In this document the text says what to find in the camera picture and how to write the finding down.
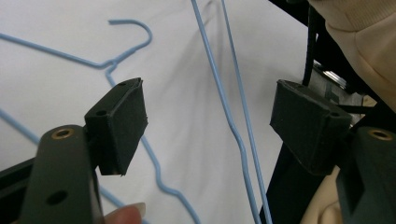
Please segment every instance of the beige fabric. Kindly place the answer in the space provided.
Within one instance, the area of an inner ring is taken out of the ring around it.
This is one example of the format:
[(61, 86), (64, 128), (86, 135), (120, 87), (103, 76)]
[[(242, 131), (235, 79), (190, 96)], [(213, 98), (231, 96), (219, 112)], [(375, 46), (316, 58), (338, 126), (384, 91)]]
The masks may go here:
[(340, 169), (334, 167), (326, 176), (309, 203), (302, 224), (342, 224), (340, 203), (338, 202), (335, 179)]
[(355, 72), (396, 112), (396, 1), (309, 0)]

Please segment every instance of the white surface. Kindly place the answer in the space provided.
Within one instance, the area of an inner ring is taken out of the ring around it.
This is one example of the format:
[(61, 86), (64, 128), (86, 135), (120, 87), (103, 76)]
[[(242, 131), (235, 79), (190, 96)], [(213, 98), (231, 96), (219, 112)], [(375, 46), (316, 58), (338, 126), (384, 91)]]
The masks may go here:
[[(276, 81), (299, 81), (304, 71), (306, 28), (267, 1), (227, 1), (233, 38), (259, 150), (269, 184), (280, 140), (269, 126)], [(227, 89), (233, 117), (244, 137), (258, 207), (260, 193), (220, 1), (199, 7)], [(252, 223), (239, 150), (229, 130), (188, 0), (0, 1), (0, 32), (94, 62), (112, 58), (146, 38), (152, 43), (113, 73), (116, 82), (144, 79), (149, 125), (146, 136), (161, 163), (164, 183), (181, 190), (202, 223)], [(108, 90), (104, 70), (70, 63), (0, 39), (0, 106), (37, 135), (83, 116)], [(32, 158), (35, 145), (0, 121), (0, 169)], [(147, 203), (150, 223), (192, 223), (174, 197), (155, 183), (149, 156), (139, 146), (127, 176), (100, 177), (126, 203)], [(113, 210), (104, 202), (105, 213)]]

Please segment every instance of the metal grommet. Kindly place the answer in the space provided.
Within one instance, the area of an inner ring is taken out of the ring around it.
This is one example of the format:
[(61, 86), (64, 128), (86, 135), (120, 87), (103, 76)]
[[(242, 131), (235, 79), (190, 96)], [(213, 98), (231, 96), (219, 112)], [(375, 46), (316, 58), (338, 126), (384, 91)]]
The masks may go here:
[(70, 129), (70, 128), (69, 129), (60, 129), (60, 130), (55, 131), (51, 137), (55, 140), (60, 140), (60, 139), (70, 137), (71, 135), (73, 135), (73, 133), (74, 133), (74, 130)]
[(391, 140), (393, 140), (392, 135), (390, 135), (389, 133), (384, 132), (382, 130), (372, 129), (372, 130), (369, 131), (369, 134), (372, 137), (374, 137), (376, 139), (379, 139), (379, 140), (382, 140), (382, 141), (391, 141)]

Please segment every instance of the fingernail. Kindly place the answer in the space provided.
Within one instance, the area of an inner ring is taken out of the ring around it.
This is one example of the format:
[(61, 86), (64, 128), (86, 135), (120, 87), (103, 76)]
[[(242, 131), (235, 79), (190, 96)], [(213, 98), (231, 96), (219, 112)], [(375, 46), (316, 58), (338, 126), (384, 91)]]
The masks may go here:
[(133, 203), (131, 206), (134, 206), (139, 210), (140, 216), (144, 217), (146, 214), (146, 204), (145, 203)]

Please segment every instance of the blue wire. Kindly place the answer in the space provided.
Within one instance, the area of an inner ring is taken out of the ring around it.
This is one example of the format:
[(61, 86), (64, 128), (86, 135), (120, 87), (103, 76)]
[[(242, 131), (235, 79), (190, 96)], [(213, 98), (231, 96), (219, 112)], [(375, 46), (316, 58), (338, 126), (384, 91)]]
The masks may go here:
[(254, 135), (253, 135), (251, 122), (250, 122), (250, 115), (248, 113), (248, 103), (246, 100), (244, 85), (242, 83), (242, 78), (241, 78), (241, 74), (239, 71), (238, 61), (236, 60), (235, 48), (233, 46), (233, 35), (231, 33), (231, 28), (230, 28), (230, 23), (228, 20), (225, 1), (221, 0), (221, 3), (222, 3), (223, 12), (224, 12), (224, 19), (225, 19), (226, 26), (227, 26), (227, 33), (228, 33), (228, 37), (229, 37), (229, 41), (230, 41), (231, 52), (233, 55), (233, 66), (234, 66), (234, 70), (235, 70), (235, 74), (236, 74), (236, 79), (238, 81), (239, 94), (241, 95), (242, 106), (244, 108), (245, 121), (247, 124), (247, 132), (248, 132), (248, 137), (249, 137), (249, 141), (250, 141), (251, 152), (253, 155), (254, 166), (256, 168), (257, 179), (259, 180), (260, 194), (262, 196), (262, 204), (263, 204), (263, 210), (264, 210), (264, 214), (265, 214), (265, 220), (266, 220), (267, 224), (272, 224), (273, 221), (271, 219), (271, 213), (270, 213), (270, 209), (269, 209), (269, 205), (268, 205), (267, 195), (265, 193), (266, 192), (265, 186), (264, 186), (264, 182), (262, 180), (262, 169), (260, 168), (259, 156), (257, 155), (256, 143), (254, 141)]
[(41, 46), (41, 45), (37, 45), (35, 43), (29, 42), (29, 41), (26, 41), (26, 40), (22, 40), (22, 39), (19, 39), (17, 37), (10, 36), (10, 35), (5, 35), (5, 34), (1, 34), (0, 33), (0, 39), (4, 39), (6, 41), (13, 42), (15, 44), (23, 45), (23, 46), (31, 48), (31, 49), (37, 49), (37, 50), (46, 52), (48, 54), (52, 54), (54, 56), (57, 56), (57, 57), (60, 57), (60, 58), (63, 58), (63, 59), (66, 59), (66, 60), (69, 60), (69, 61), (72, 61), (72, 62), (75, 62), (75, 63), (81, 63), (81, 64), (84, 64), (84, 65), (87, 65), (89, 67), (96, 68), (96, 69), (104, 69), (106, 67), (109, 67), (110, 65), (114, 65), (114, 63), (121, 63), (127, 57), (129, 57), (132, 54), (134, 54), (137, 50), (142, 49), (143, 47), (147, 46), (152, 40), (152, 32), (151, 32), (151, 30), (149, 29), (149, 27), (145, 23), (143, 23), (141, 21), (137, 21), (137, 20), (111, 20), (111, 21), (108, 21), (108, 23), (110, 25), (119, 25), (119, 24), (135, 24), (135, 25), (138, 25), (138, 26), (142, 27), (143, 29), (145, 29), (145, 31), (148, 33), (148, 39), (145, 42), (143, 42), (143, 43), (141, 43), (141, 44), (139, 44), (137, 46), (134, 46), (134, 47), (132, 47), (130, 49), (127, 49), (126, 51), (124, 51), (122, 54), (120, 54), (119, 56), (115, 57), (114, 59), (107, 60), (107, 61), (105, 61), (103, 63), (94, 63), (94, 62), (91, 62), (89, 60), (85, 60), (85, 59), (76, 57), (74, 55), (61, 52), (61, 51), (56, 50), (56, 49), (51, 49), (51, 48), (47, 48), (47, 47), (44, 47), (44, 46)]
[[(8, 113), (6, 113), (3, 109), (0, 108), (0, 118), (8, 123), (10, 126), (15, 128), (18, 132), (23, 134), (26, 138), (30, 141), (38, 145), (40, 138), (32, 133), (28, 128), (17, 122), (14, 118), (12, 118)], [(103, 188), (102, 186), (99, 187), (99, 191), (103, 197), (105, 197), (109, 202), (113, 203), (116, 207), (120, 208), (125, 206), (125, 203), (120, 201), (116, 196), (114, 196), (110, 191)]]
[(242, 137), (239, 134), (239, 132), (238, 132), (238, 130), (237, 130), (237, 128), (236, 128), (236, 126), (235, 126), (235, 124), (233, 122), (231, 109), (230, 109), (230, 107), (228, 105), (227, 97), (226, 97), (226, 95), (224, 93), (224, 88), (222, 86), (221, 79), (219, 77), (219, 71), (218, 71), (218, 68), (216, 66), (212, 50), (211, 50), (211, 48), (209, 46), (209, 41), (208, 41), (207, 36), (206, 36), (204, 23), (202, 21), (201, 14), (199, 12), (197, 3), (196, 3), (195, 0), (191, 0), (191, 3), (192, 3), (192, 7), (194, 9), (195, 17), (197, 19), (197, 23), (198, 23), (198, 27), (199, 27), (200, 32), (201, 32), (202, 39), (204, 41), (204, 46), (205, 46), (207, 58), (209, 60), (210, 67), (212, 69), (212, 73), (213, 73), (213, 77), (214, 77), (214, 79), (216, 81), (216, 85), (218, 87), (219, 97), (220, 97), (220, 100), (221, 100), (221, 103), (222, 103), (222, 106), (223, 106), (223, 109), (224, 109), (228, 124), (230, 126), (231, 131), (233, 132), (235, 140), (238, 143), (238, 146), (239, 146), (239, 149), (240, 149), (241, 162), (242, 162), (242, 172), (243, 172), (244, 179), (245, 179), (245, 186), (246, 186), (246, 189), (247, 189), (247, 196), (248, 196), (248, 200), (249, 200), (249, 203), (250, 203), (251, 213), (253, 215), (253, 218), (254, 218), (254, 221), (255, 221), (256, 224), (257, 223), (262, 223), (261, 220), (260, 220), (259, 211), (257, 209), (256, 200), (254, 198), (253, 187), (251, 186), (251, 181), (250, 181), (250, 177), (249, 177), (249, 174), (248, 174), (248, 158), (247, 158), (245, 146), (244, 146), (244, 143), (242, 141)]
[(29, 129), (23, 126), (21, 123), (17, 122), (14, 118), (12, 118), (6, 111), (0, 108), (0, 118), (2, 118), (5, 122), (7, 122), (10, 126), (15, 128), (17, 131), (22, 133), (27, 139), (29, 139), (34, 144), (38, 145), (40, 142), (40, 138), (37, 137), (34, 133), (32, 133)]
[(152, 163), (155, 166), (155, 176), (156, 176), (156, 182), (158, 187), (165, 193), (167, 194), (171, 194), (175, 197), (177, 197), (182, 203), (183, 205), (186, 207), (187, 211), (190, 213), (194, 223), (199, 224), (201, 223), (200, 219), (198, 218), (197, 214), (195, 213), (194, 209), (192, 208), (192, 206), (189, 204), (189, 202), (187, 201), (187, 199), (184, 197), (184, 195), (176, 190), (176, 189), (171, 189), (169, 187), (166, 187), (165, 184), (163, 183), (163, 181), (161, 180), (161, 166), (158, 163), (157, 158), (154, 155), (154, 152), (149, 144), (148, 139), (146, 138), (145, 135), (142, 136), (142, 138), (140, 139), (140, 141), (143, 143), (143, 146), (145, 147), (146, 151), (148, 152), (149, 157), (151, 158)]

